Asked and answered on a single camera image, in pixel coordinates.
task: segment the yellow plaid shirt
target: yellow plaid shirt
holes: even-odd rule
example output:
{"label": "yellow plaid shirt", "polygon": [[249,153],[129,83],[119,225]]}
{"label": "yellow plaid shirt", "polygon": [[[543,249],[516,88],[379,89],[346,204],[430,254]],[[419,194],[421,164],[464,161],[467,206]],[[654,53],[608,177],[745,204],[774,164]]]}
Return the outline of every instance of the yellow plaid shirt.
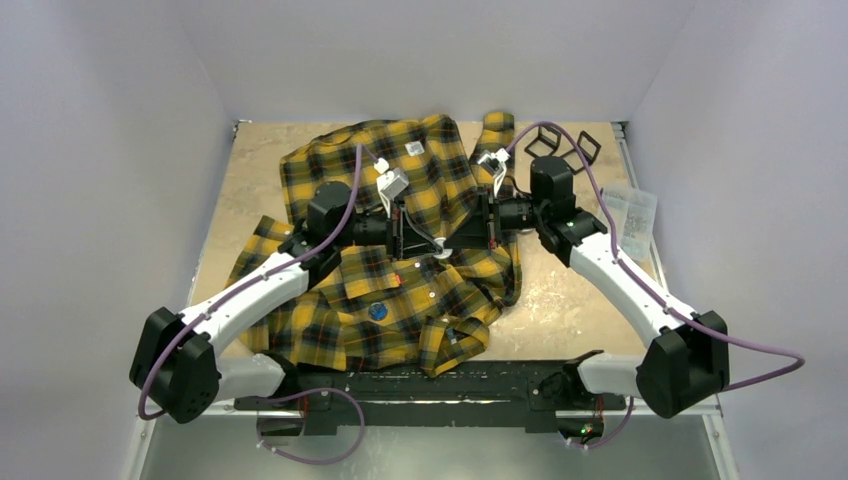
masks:
{"label": "yellow plaid shirt", "polygon": [[[317,137],[280,162],[289,221],[305,217],[322,183],[352,183],[356,145],[362,143],[409,177],[402,195],[411,219],[430,235],[447,237],[469,213],[474,189],[491,184],[477,157],[508,145],[514,130],[512,115],[486,115],[470,159],[456,123],[444,115],[367,121]],[[416,141],[424,152],[410,155],[406,144]],[[378,174],[367,159],[363,164],[360,209],[380,204]],[[291,230],[263,217],[229,284],[262,264]],[[241,339],[253,351],[270,349],[294,364],[364,370],[416,362],[436,376],[486,350],[488,325],[515,303],[520,289],[514,235],[496,250],[459,250],[445,260],[392,262],[385,247],[349,247],[324,281],[273,310]]]}

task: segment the beige table surface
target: beige table surface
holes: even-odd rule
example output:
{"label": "beige table surface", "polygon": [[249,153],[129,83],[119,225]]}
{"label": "beige table surface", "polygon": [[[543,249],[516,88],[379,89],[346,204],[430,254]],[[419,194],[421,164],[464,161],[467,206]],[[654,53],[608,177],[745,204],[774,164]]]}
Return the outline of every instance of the beige table surface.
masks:
{"label": "beige table surface", "polygon": [[[529,125],[518,122],[516,133]],[[586,130],[601,144],[593,167],[601,187],[627,184],[624,161],[608,123],[564,123],[576,138]],[[344,124],[336,123],[242,123],[209,230],[191,303],[195,304],[224,288],[230,270],[262,215],[286,220],[280,184],[280,158],[314,137]],[[480,136],[481,122],[459,122],[467,153]],[[528,134],[516,148],[516,179],[529,190],[529,155],[524,146],[535,136]],[[585,173],[575,177],[577,203],[596,213],[598,202]],[[567,269],[542,248],[535,233],[519,239],[524,283],[518,303],[491,326],[489,349],[476,359],[532,360],[571,358],[588,350],[610,353],[644,352],[639,337],[618,311],[588,281]],[[643,265],[655,276],[650,263]],[[249,353],[232,345],[225,355]]]}

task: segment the purple cable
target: purple cable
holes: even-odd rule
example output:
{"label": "purple cable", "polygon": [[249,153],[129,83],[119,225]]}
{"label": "purple cable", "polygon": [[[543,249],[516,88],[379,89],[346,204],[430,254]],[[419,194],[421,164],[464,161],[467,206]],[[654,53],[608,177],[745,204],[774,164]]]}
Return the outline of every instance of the purple cable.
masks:
{"label": "purple cable", "polygon": [[[345,224],[347,224],[347,221],[350,219],[350,216],[353,214],[354,205],[356,203],[356,194],[359,191],[359,181],[362,174],[363,150],[368,152],[368,155],[370,155],[375,162],[377,161],[377,158],[374,156],[374,154],[371,153],[367,148],[365,148],[364,145],[359,144],[356,146],[356,165],[354,166],[353,185],[350,188],[350,199],[348,199],[347,201],[347,207],[345,208],[344,214],[342,215],[342,219],[339,221],[339,224],[336,225],[336,228],[323,242],[318,244],[317,247],[313,248],[312,250],[309,250],[308,252],[304,253],[303,255],[297,258],[289,260],[288,262],[285,262],[282,265],[276,266],[268,270],[268,272],[265,273],[265,277],[269,275],[276,275],[277,273],[285,270],[286,268],[296,263],[301,263],[305,260],[314,257],[323,249],[325,249],[330,243],[332,243],[333,240],[336,239],[336,237],[339,236]],[[183,338],[188,335],[188,332],[194,330],[198,325],[200,325],[200,322],[208,320],[212,313],[221,308],[225,303],[232,300],[233,297],[247,290],[256,283],[262,281],[262,279],[265,277],[263,277],[262,275],[256,275],[250,278],[249,280],[245,281],[238,287],[227,292],[227,294],[221,296],[221,298],[219,298],[212,305],[210,305],[205,312],[198,315],[197,318],[195,318],[189,324],[183,327],[183,329],[180,330],[180,332],[174,337],[174,339],[171,340],[170,343],[168,343],[165,349],[162,350],[162,353],[159,355],[159,358],[157,358],[156,361],[153,363],[153,367],[150,368],[150,373],[147,374],[147,378],[144,380],[144,385],[141,387],[141,396],[139,396],[138,398],[139,418],[141,418],[142,420],[153,420],[155,418],[161,417],[165,413],[165,410],[159,410],[156,413],[147,413],[145,411],[145,404],[147,403],[147,398],[150,396],[150,389],[153,387],[153,380],[156,378],[156,374],[159,373],[159,370],[162,368],[162,365],[165,364],[165,359],[167,359],[171,352],[173,352],[174,349],[177,348],[177,345],[179,345]]]}
{"label": "purple cable", "polygon": [[622,430],[624,430],[624,426],[627,425],[627,421],[630,420],[630,416],[633,414],[633,397],[630,397],[630,403],[627,404],[627,412],[624,414],[624,418],[621,419],[621,423],[615,427],[615,430],[612,431],[609,435],[604,438],[598,440],[597,442],[591,445],[585,445],[586,450],[592,450],[598,448],[600,446],[606,445],[610,440],[616,437]]}
{"label": "purple cable", "polygon": [[[648,285],[646,285],[645,282],[641,278],[639,278],[635,274],[635,272],[633,272],[633,270],[631,270],[630,267],[627,266],[623,261],[619,260],[618,264],[621,265],[622,270],[627,272],[627,275],[630,276],[630,278],[632,278],[633,281],[635,281],[642,288],[642,290],[645,290],[646,292],[648,292],[650,290],[650,287]],[[705,335],[709,335],[709,336],[711,336],[711,337],[713,337],[717,340],[728,343],[730,345],[736,345],[737,347],[742,347],[746,350],[753,350],[755,352],[767,353],[767,354],[770,354],[770,355],[778,355],[778,356],[781,356],[781,357],[787,357],[787,358],[795,359],[794,362],[792,362],[791,364],[789,364],[785,367],[778,368],[777,370],[773,370],[771,372],[764,373],[762,375],[757,375],[756,377],[752,377],[752,378],[749,378],[747,380],[742,380],[742,381],[739,381],[739,382],[736,382],[736,383],[732,383],[732,384],[724,387],[722,392],[730,392],[730,391],[733,391],[733,390],[738,390],[740,388],[749,387],[751,385],[756,385],[758,383],[765,382],[766,380],[771,380],[773,378],[777,378],[779,376],[786,375],[787,373],[791,373],[791,372],[794,372],[795,370],[798,370],[799,368],[803,367],[804,364],[806,363],[806,360],[804,359],[804,357],[800,353],[793,352],[792,350],[788,350],[788,349],[785,349],[785,348],[772,347],[772,346],[769,346],[769,345],[763,345],[761,343],[756,343],[756,342],[752,342],[752,341],[749,341],[749,340],[743,340],[741,338],[731,337],[730,335],[725,335],[721,332],[717,332],[717,331],[715,331],[711,328],[708,328],[708,327],[705,327],[704,325],[701,325],[700,323],[689,318],[688,315],[684,315],[683,313],[678,312],[677,310],[674,309],[674,307],[669,307],[666,304],[665,300],[663,300],[662,298],[656,298],[655,297],[654,299],[657,300],[657,303],[659,303],[661,307],[667,309],[668,313],[670,313],[674,318],[680,320],[681,322],[685,323],[689,327],[692,327],[695,330],[698,330],[699,332],[701,332]]]}
{"label": "purple cable", "polygon": [[318,392],[330,392],[341,395],[347,399],[353,405],[353,408],[356,409],[357,415],[359,415],[359,435],[356,437],[356,441],[353,442],[353,445],[350,446],[343,453],[336,455],[335,457],[326,458],[326,459],[315,459],[315,458],[304,458],[299,457],[297,455],[293,455],[291,453],[284,452],[279,450],[277,447],[269,445],[265,439],[262,437],[262,431],[260,430],[259,419],[256,420],[256,436],[259,438],[259,445],[262,445],[269,452],[277,454],[281,457],[288,458],[289,460],[294,460],[296,462],[305,463],[307,465],[330,465],[332,463],[340,462],[345,458],[349,457],[357,448],[359,448],[359,444],[362,443],[362,439],[365,437],[365,414],[362,413],[362,407],[359,406],[359,403],[347,392],[339,390],[338,388],[313,388],[311,390],[304,390],[302,392],[296,393],[294,395],[289,395],[288,397],[279,397],[279,398],[262,398],[262,397],[254,397],[257,401],[263,403],[282,403],[288,402],[290,400],[296,400],[298,398],[305,397],[307,395],[312,395],[313,393]]}

